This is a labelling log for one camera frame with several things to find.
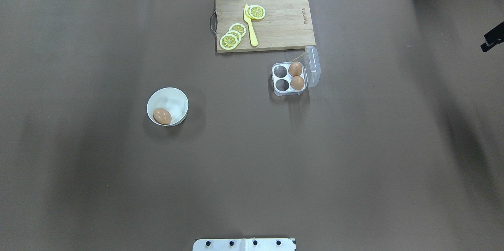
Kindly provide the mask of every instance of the brown egg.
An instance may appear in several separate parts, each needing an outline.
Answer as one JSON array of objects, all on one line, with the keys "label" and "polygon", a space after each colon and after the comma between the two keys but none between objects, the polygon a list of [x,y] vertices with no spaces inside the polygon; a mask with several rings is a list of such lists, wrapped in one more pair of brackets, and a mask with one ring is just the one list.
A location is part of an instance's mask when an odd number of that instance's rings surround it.
[{"label": "brown egg", "polygon": [[290,81],[290,86],[299,91],[304,87],[304,79],[300,76],[293,77],[292,81]]},{"label": "brown egg", "polygon": [[303,66],[299,62],[294,62],[289,66],[289,74],[293,77],[301,75],[303,72]]},{"label": "brown egg", "polygon": [[154,111],[154,120],[159,124],[169,125],[171,123],[171,114],[164,108],[158,108]]}]

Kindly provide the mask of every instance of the clear plastic egg carton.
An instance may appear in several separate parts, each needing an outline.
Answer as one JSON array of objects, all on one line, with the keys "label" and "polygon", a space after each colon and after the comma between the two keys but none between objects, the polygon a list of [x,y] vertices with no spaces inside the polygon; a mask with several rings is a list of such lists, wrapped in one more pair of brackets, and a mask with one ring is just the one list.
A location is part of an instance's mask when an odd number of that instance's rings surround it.
[{"label": "clear plastic egg carton", "polygon": [[301,77],[304,79],[304,86],[300,90],[292,88],[291,82],[294,78],[289,74],[289,67],[293,62],[276,63],[271,68],[271,78],[273,80],[273,90],[279,97],[283,95],[300,95],[308,87],[314,87],[320,80],[320,62],[317,48],[306,46],[305,53],[299,61],[302,65]]}]

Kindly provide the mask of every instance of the wooden cutting board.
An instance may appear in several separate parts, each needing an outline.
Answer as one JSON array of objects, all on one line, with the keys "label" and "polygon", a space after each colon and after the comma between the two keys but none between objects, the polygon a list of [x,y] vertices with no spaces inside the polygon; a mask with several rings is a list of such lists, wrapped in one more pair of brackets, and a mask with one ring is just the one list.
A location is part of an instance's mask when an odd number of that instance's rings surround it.
[{"label": "wooden cutting board", "polygon": [[[250,45],[248,25],[243,21],[245,4],[261,5],[266,9],[262,20],[252,20],[259,44]],[[308,0],[215,0],[217,15],[217,52],[247,52],[300,49],[315,45]],[[223,50],[220,38],[233,23],[242,23],[247,34],[233,50]]]}]

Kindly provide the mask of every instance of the table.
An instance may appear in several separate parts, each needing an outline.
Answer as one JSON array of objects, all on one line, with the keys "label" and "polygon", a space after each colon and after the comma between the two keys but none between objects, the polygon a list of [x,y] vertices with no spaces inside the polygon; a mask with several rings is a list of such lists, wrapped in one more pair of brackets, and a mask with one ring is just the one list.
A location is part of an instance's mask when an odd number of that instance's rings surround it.
[{"label": "table", "polygon": [[[322,75],[217,54],[214,0],[0,0],[2,250],[504,244],[504,0],[310,0]],[[149,96],[189,98],[154,125]]]}]

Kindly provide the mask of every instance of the string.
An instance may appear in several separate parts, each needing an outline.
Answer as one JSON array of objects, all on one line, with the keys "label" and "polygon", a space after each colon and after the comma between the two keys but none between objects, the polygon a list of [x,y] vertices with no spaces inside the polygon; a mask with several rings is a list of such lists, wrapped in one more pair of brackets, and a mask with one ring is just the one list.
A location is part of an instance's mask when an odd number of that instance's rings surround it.
[{"label": "string", "polygon": [[301,58],[304,54],[306,54],[307,51],[303,52],[303,54],[299,55],[299,57],[297,57],[296,59],[293,59],[292,61],[290,61],[291,63],[296,61],[297,59]]}]

